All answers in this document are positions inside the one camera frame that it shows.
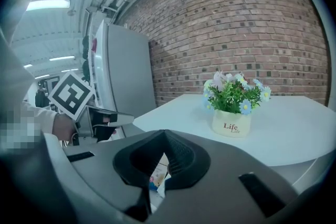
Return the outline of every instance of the ceiling beam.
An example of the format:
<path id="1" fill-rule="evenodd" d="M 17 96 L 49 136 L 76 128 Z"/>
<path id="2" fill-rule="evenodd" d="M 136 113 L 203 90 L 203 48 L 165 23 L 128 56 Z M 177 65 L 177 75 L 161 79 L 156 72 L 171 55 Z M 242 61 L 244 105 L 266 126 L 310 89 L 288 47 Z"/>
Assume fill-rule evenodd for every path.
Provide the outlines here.
<path id="1" fill-rule="evenodd" d="M 83 34 L 82 33 L 60 33 L 60 34 L 50 34 L 50 35 L 43 35 L 39 37 L 30 37 L 22 40 L 14 40 L 11 44 L 11 48 L 17 49 L 21 46 L 29 46 L 31 44 L 37 44 L 37 43 L 44 43 L 44 42 L 50 42 L 50 41 L 56 41 L 56 40 L 82 40 Z"/>

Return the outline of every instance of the white ceramic pot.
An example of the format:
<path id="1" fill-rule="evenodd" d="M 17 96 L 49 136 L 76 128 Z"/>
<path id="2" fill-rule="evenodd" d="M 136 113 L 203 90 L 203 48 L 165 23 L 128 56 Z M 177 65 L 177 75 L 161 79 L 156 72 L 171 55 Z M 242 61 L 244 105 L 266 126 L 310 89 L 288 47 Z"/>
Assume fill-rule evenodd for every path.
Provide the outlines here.
<path id="1" fill-rule="evenodd" d="M 215 110 L 212 121 L 213 130 L 220 135 L 245 137 L 250 131 L 251 114 L 242 115 Z"/>

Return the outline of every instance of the white sleeve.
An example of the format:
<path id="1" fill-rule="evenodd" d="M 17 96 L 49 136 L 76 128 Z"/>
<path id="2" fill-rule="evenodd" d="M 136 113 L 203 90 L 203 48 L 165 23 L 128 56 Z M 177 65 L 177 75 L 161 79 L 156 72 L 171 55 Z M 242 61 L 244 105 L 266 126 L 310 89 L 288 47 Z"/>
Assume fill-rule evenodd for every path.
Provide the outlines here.
<path id="1" fill-rule="evenodd" d="M 47 134 L 53 133 L 54 119 L 57 112 L 32 106 L 28 102 L 21 103 L 21 110 L 33 111 L 34 122 L 40 124 L 41 131 Z"/>

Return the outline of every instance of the hand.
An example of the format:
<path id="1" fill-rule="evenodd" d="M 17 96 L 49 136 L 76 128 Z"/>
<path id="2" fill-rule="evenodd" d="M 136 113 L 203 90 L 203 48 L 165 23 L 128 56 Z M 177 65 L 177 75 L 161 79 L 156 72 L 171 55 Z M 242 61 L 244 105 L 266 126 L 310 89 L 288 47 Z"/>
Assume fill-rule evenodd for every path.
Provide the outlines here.
<path id="1" fill-rule="evenodd" d="M 71 141 L 72 135 L 76 132 L 75 124 L 72 119 L 65 114 L 57 114 L 52 127 L 52 134 L 59 140 Z"/>

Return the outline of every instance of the ceiling light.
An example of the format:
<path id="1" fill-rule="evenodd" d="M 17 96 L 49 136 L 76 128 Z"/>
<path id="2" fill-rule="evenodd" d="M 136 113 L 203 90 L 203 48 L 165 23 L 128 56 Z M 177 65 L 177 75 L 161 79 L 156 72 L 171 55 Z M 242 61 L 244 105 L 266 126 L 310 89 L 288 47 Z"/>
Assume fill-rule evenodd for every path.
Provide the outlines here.
<path id="1" fill-rule="evenodd" d="M 39 0 L 32 1 L 27 7 L 28 10 L 36 10 L 42 8 L 69 8 L 70 0 Z"/>
<path id="2" fill-rule="evenodd" d="M 48 76 L 50 76 L 50 75 L 48 74 L 48 75 L 39 76 L 39 77 L 36 77 L 35 79 L 40 79 L 40 78 L 44 78 L 44 77 L 48 77 Z"/>
<path id="3" fill-rule="evenodd" d="M 75 58 L 74 56 L 64 56 L 64 57 L 58 57 L 58 58 L 52 58 L 49 59 L 49 61 L 57 61 L 57 60 L 65 60 L 65 59 L 73 59 Z"/>
<path id="4" fill-rule="evenodd" d="M 78 70 L 78 68 L 68 69 L 68 70 L 62 70 L 61 72 L 76 71 L 76 70 Z"/>

